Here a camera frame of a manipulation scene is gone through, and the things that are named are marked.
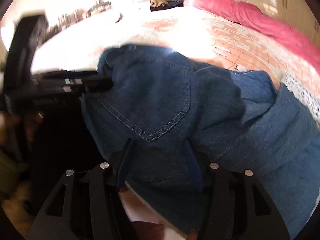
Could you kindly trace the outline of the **blue denim pants lace hem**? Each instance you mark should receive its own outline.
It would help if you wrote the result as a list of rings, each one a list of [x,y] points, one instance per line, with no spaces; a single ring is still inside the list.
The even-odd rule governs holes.
[[[291,238],[304,228],[319,196],[319,131],[285,85],[135,44],[106,49],[98,73],[113,88],[84,96],[87,128],[105,159],[135,142],[127,183],[175,228],[189,233],[204,213],[186,141],[229,171],[251,170]]]

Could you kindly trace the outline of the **white orange fleece blanket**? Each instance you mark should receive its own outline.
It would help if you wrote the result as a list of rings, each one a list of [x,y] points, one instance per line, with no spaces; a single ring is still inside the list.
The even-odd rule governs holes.
[[[310,63],[270,37],[196,8],[126,16],[80,36],[61,33],[36,50],[31,70],[95,69],[106,48],[127,43],[169,47],[230,70],[263,70],[319,120],[319,75]]]

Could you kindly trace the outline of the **white curved footboard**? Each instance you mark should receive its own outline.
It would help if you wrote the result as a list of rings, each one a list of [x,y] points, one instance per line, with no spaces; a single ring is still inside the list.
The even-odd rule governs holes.
[[[60,23],[51,27],[46,27],[41,31],[39,38],[37,39],[37,45],[40,47],[53,37],[60,35],[61,33],[74,32],[76,36],[92,33],[98,28],[98,24],[103,26],[108,24],[115,24],[122,18],[122,14],[112,9],[107,4],[104,6],[92,8],[87,12],[83,12],[83,15],[73,14],[68,15],[65,18],[60,19]]]

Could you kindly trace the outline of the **pile of clothes on chair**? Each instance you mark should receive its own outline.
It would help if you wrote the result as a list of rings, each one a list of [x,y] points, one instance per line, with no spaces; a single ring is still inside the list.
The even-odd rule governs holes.
[[[150,0],[150,10],[160,11],[175,7],[183,7],[183,2],[184,0]]]

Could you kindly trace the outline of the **pink duvet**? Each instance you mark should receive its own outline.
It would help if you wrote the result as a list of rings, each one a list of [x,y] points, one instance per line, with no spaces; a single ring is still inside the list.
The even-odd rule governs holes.
[[[258,31],[302,57],[319,73],[319,48],[297,29],[262,13],[255,5],[235,0],[185,0],[183,6],[204,10]]]

